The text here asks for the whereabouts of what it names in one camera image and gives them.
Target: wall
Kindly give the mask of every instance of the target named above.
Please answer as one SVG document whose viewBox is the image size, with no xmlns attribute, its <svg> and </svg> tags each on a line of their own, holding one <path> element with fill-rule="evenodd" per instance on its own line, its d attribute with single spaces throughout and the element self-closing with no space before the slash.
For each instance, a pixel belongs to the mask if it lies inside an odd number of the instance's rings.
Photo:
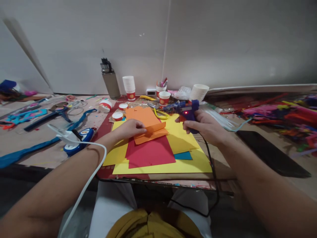
<svg viewBox="0 0 317 238">
<path fill-rule="evenodd" d="M 169 0 L 0 3 L 53 91 L 73 94 L 107 93 L 101 57 L 122 93 L 125 75 L 137 94 L 165 77 L 170 89 L 315 82 L 316 10 L 310 0 L 171 0 L 168 22 Z"/>
<path fill-rule="evenodd" d="M 21 46 L 0 20 L 0 83 L 16 81 L 24 91 L 53 93 Z"/>
<path fill-rule="evenodd" d="M 169 87 L 316 82 L 316 4 L 172 0 L 163 73 Z"/>
<path fill-rule="evenodd" d="M 162 76 L 169 0 L 2 0 L 56 93 L 105 94 L 101 57 L 137 93 Z"/>
</svg>

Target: orange paper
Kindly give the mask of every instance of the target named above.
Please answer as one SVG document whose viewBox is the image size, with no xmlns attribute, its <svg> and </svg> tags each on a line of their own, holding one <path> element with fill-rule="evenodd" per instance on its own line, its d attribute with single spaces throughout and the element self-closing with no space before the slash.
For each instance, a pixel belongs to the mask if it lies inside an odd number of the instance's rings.
<svg viewBox="0 0 317 238">
<path fill-rule="evenodd" d="M 136 119 L 143 122 L 146 129 L 148 130 L 146 134 L 134 137 L 135 144 L 142 144 L 168 134 L 168 131 L 165 129 L 166 123 L 159 123 L 159 120 L 149 107 L 142 108 L 138 106 L 128 108 L 125 111 L 125 116 L 127 119 Z"/>
</svg>

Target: smartphone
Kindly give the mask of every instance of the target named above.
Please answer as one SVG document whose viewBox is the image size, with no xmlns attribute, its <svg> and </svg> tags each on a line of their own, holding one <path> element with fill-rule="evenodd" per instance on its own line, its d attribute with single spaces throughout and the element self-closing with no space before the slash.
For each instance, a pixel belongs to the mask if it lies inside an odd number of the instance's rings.
<svg viewBox="0 0 317 238">
<path fill-rule="evenodd" d="M 255 131 L 237 131 L 247 146 L 278 174 L 285 177 L 309 178 L 311 174 L 275 145 Z"/>
</svg>

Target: black cable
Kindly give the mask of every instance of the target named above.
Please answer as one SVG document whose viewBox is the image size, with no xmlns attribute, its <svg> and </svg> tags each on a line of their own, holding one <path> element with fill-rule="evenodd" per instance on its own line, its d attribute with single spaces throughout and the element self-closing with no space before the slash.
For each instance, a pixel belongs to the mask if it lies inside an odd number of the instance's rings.
<svg viewBox="0 0 317 238">
<path fill-rule="evenodd" d="M 215 181 L 215 187 L 216 187 L 216 193 L 217 193 L 217 198 L 216 198 L 216 201 L 215 203 L 213 204 L 213 206 L 209 209 L 208 213 L 205 215 L 203 213 L 201 213 L 200 211 L 197 211 L 196 209 L 194 208 L 191 208 L 191 207 L 187 207 L 185 205 L 182 205 L 180 204 L 179 202 L 175 201 L 174 199 L 171 199 L 169 198 L 170 201 L 172 201 L 173 203 L 176 203 L 178 204 L 179 206 L 183 207 L 183 208 L 187 208 L 187 209 L 190 209 L 196 213 L 198 213 L 199 215 L 203 216 L 203 217 L 209 217 L 210 213 L 211 213 L 211 210 L 214 209 L 215 206 L 217 206 L 217 204 L 219 203 L 219 199 L 220 199 L 220 195 L 219 195 L 219 187 L 218 187 L 218 180 L 217 180 L 217 176 L 216 176 L 216 170 L 215 170 L 215 167 L 214 167 L 214 163 L 212 162 L 211 160 L 211 155 L 210 155 L 210 151 L 209 151 L 209 146 L 208 146 L 208 143 L 207 141 L 205 140 L 205 138 L 201 135 L 201 137 L 204 139 L 205 141 L 205 144 L 206 144 L 206 147 L 207 147 L 207 151 L 208 151 L 208 156 L 209 156 L 209 161 L 210 161 L 210 165 L 211 165 L 211 169 L 212 169 L 212 173 L 213 173 L 213 176 L 214 176 L 214 181 Z M 156 191 L 158 193 L 160 193 L 159 191 L 157 190 L 152 190 L 152 189 L 149 189 L 146 185 L 145 187 L 148 189 L 148 190 L 151 190 L 151 191 Z"/>
</svg>

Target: stainless steel bottle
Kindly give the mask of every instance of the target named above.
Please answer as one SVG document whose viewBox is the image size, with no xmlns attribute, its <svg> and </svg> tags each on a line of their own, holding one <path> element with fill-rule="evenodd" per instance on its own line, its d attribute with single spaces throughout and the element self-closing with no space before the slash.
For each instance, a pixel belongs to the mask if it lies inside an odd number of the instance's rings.
<svg viewBox="0 0 317 238">
<path fill-rule="evenodd" d="M 101 73 L 103 81 L 105 81 L 109 96 L 111 99 L 117 100 L 120 98 L 121 94 L 115 71 L 111 67 L 111 63 L 107 60 L 107 58 L 101 58 L 101 61 Z"/>
</svg>

